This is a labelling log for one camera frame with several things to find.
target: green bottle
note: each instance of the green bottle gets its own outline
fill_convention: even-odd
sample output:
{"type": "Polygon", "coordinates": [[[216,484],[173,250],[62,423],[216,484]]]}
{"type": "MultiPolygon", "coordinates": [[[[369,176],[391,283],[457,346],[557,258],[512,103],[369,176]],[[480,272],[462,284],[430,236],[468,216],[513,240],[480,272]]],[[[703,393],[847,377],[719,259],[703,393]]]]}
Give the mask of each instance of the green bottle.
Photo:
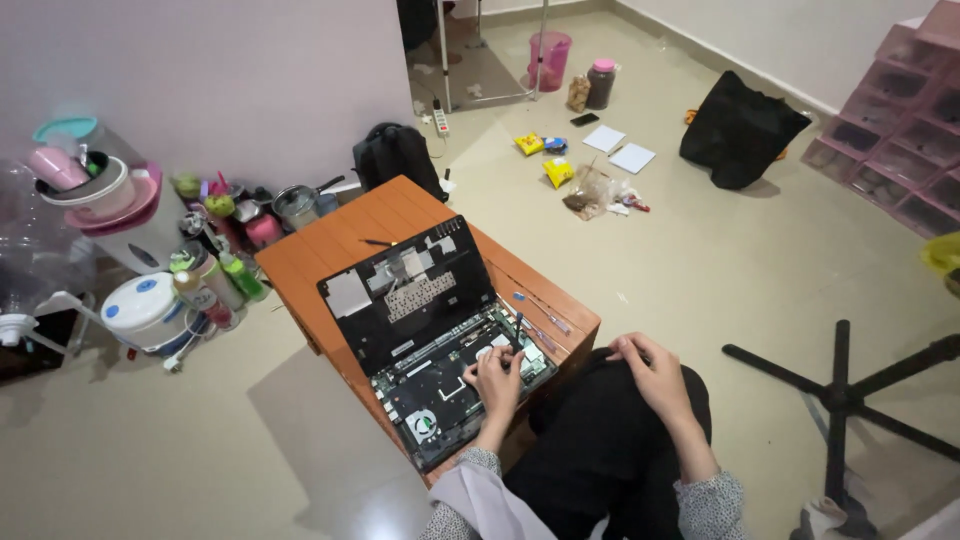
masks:
{"type": "Polygon", "coordinates": [[[233,284],[252,302],[259,302],[269,294],[267,287],[263,286],[253,272],[244,266],[243,261],[229,252],[220,252],[220,265],[224,267],[224,272],[227,272],[233,284]]]}

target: rice cooker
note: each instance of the rice cooker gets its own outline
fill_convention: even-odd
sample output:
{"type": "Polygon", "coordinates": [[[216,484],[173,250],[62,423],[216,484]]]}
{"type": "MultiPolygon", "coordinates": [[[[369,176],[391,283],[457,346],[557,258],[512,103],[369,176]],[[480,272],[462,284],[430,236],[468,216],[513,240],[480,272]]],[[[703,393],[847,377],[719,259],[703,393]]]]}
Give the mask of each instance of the rice cooker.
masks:
{"type": "Polygon", "coordinates": [[[120,342],[160,356],[178,351],[206,324],[206,316],[177,295],[173,275],[166,272],[117,287],[104,301],[100,318],[120,342]]]}

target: laptop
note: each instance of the laptop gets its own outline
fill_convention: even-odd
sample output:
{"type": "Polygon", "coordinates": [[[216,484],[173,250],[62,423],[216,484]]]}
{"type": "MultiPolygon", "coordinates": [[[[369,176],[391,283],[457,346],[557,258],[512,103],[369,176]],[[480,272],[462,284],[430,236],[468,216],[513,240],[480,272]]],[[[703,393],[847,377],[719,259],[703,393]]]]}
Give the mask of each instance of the laptop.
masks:
{"type": "Polygon", "coordinates": [[[557,373],[497,302],[461,215],[320,280],[317,289],[421,473],[480,430],[483,403],[462,375],[489,348],[526,353],[521,399],[557,373]]]}

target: pink plastic drawer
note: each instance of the pink plastic drawer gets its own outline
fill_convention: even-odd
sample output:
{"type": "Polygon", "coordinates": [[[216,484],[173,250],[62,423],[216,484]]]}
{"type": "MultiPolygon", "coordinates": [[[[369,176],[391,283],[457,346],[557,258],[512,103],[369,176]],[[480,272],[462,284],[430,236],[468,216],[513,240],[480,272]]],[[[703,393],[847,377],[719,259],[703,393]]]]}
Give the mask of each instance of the pink plastic drawer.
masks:
{"type": "Polygon", "coordinates": [[[917,39],[960,50],[960,2],[940,0],[920,24],[917,39]]]}
{"type": "Polygon", "coordinates": [[[910,196],[900,205],[896,213],[900,215],[900,221],[910,225],[927,238],[960,231],[960,221],[915,195],[910,196]]]}
{"type": "Polygon", "coordinates": [[[944,175],[935,181],[924,193],[930,202],[943,211],[960,217],[960,180],[952,175],[944,175]]]}
{"type": "Polygon", "coordinates": [[[810,142],[800,161],[836,182],[846,180],[859,163],[857,158],[831,146],[819,137],[810,142]]]}
{"type": "Polygon", "coordinates": [[[921,118],[960,136],[960,85],[943,85],[924,105],[921,118]]]}
{"type": "Polygon", "coordinates": [[[871,158],[871,162],[878,170],[911,187],[925,184],[939,170],[936,164],[893,142],[881,146],[871,158]]]}
{"type": "Polygon", "coordinates": [[[876,49],[876,58],[898,65],[907,70],[933,73],[943,69],[950,61],[950,51],[939,45],[920,41],[916,29],[895,24],[890,33],[876,49]]]}
{"type": "Polygon", "coordinates": [[[906,108],[871,94],[857,90],[847,100],[840,115],[880,135],[889,135],[900,123],[906,108]]]}
{"type": "Polygon", "coordinates": [[[902,132],[894,136],[894,141],[938,167],[960,162],[960,135],[922,119],[911,120],[902,132]]]}
{"type": "Polygon", "coordinates": [[[929,77],[875,61],[863,76],[860,87],[902,105],[910,104],[926,88],[929,77]]]}
{"type": "Polygon", "coordinates": [[[836,116],[824,128],[823,137],[836,145],[849,148],[854,154],[866,156],[873,152],[882,138],[856,118],[836,116]]]}
{"type": "Polygon", "coordinates": [[[879,207],[891,209],[910,194],[910,190],[890,179],[884,172],[867,163],[850,178],[854,191],[879,207]]]}

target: person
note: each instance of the person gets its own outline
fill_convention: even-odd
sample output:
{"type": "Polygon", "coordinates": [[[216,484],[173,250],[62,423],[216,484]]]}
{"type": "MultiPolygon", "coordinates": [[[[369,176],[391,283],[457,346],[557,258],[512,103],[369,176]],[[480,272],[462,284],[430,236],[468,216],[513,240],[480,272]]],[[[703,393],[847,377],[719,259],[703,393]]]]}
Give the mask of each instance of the person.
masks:
{"type": "Polygon", "coordinates": [[[496,347],[464,373],[487,415],[430,491],[435,510],[420,540],[585,540],[605,517],[604,540],[747,538],[743,490],[709,446],[706,386],[639,332],[593,351],[531,410],[537,442],[501,480],[496,454],[523,357],[496,347]]]}
{"type": "MultiPolygon", "coordinates": [[[[453,2],[444,2],[444,22],[449,24],[448,15],[455,7],[453,2]]],[[[433,51],[436,63],[441,63],[440,25],[437,22],[437,8],[431,0],[396,0],[396,12],[400,18],[400,34],[403,37],[403,52],[409,53],[420,47],[425,41],[433,51]]],[[[460,63],[464,57],[447,50],[446,63],[460,63]]]]}

